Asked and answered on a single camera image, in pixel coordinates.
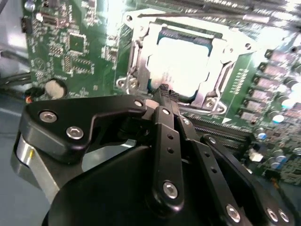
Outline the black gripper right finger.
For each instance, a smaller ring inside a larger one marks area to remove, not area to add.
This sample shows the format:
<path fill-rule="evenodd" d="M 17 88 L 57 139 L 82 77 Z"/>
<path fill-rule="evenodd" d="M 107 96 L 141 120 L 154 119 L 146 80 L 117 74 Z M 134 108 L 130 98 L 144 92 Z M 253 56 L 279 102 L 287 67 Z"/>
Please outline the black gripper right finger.
<path fill-rule="evenodd" d="M 180 115 L 178 96 L 169 91 L 180 137 L 208 187 L 213 223 L 216 226 L 294 226 L 295 216 L 290 209 L 281 207 L 218 139 L 209 134 L 197 135 L 192 123 Z"/>

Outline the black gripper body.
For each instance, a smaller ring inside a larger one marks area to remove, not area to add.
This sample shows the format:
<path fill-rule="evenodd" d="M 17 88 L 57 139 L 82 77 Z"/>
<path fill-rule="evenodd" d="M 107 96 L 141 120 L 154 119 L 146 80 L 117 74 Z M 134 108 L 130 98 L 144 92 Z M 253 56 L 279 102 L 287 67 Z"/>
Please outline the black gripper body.
<path fill-rule="evenodd" d="M 49 226 L 215 226 L 200 168 L 185 145 L 132 147 L 67 182 Z"/>

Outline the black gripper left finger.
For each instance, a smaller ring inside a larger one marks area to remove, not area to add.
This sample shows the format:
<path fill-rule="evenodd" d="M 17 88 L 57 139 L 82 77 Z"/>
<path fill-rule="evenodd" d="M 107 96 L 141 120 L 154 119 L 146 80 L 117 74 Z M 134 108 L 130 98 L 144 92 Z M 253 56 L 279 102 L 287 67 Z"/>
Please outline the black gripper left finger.
<path fill-rule="evenodd" d="M 14 156 L 46 198 L 71 179 L 142 145 L 180 145 L 167 85 L 132 95 L 38 101 L 25 106 Z"/>

